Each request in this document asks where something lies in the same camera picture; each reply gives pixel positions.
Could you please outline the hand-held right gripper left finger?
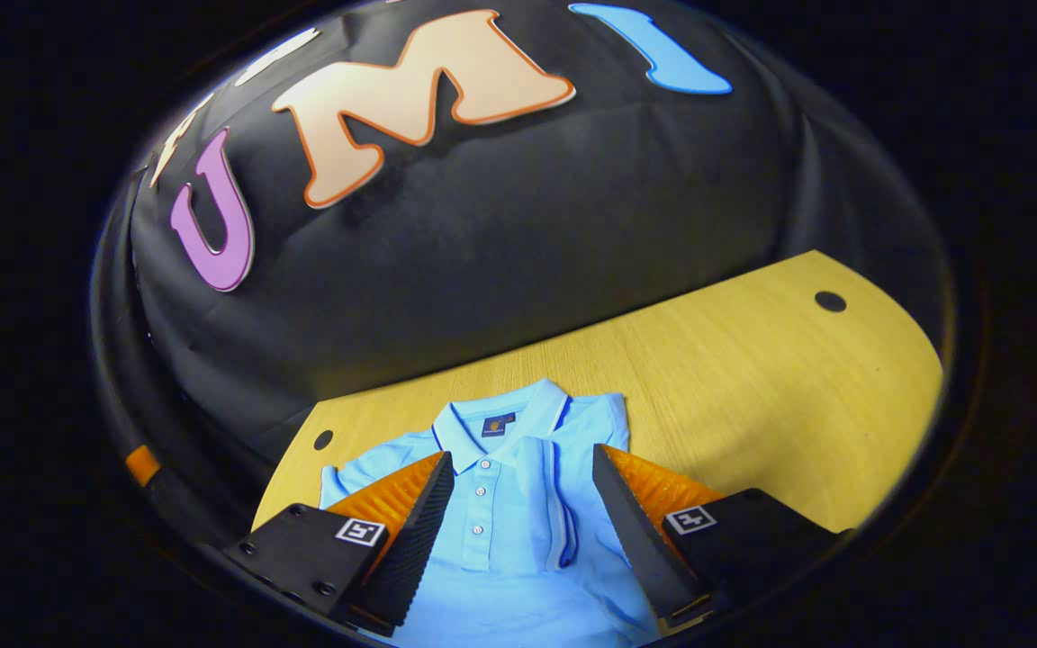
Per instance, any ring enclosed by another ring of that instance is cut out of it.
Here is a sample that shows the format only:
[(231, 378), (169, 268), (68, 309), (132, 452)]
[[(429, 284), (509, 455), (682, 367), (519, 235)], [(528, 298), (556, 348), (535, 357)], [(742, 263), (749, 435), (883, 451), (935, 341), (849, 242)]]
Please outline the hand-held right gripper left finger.
[(391, 637), (407, 622), (454, 484), (452, 455), (433, 453), (328, 508), (293, 503), (223, 558), (314, 616)]

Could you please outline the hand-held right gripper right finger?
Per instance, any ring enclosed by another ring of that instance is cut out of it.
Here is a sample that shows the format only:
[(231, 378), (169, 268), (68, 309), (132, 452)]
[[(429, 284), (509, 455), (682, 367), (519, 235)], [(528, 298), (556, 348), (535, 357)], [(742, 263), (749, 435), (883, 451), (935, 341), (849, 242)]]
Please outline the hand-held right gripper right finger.
[(761, 489), (721, 495), (610, 445), (593, 447), (592, 479), (630, 570), (670, 628), (765, 598), (848, 537)]

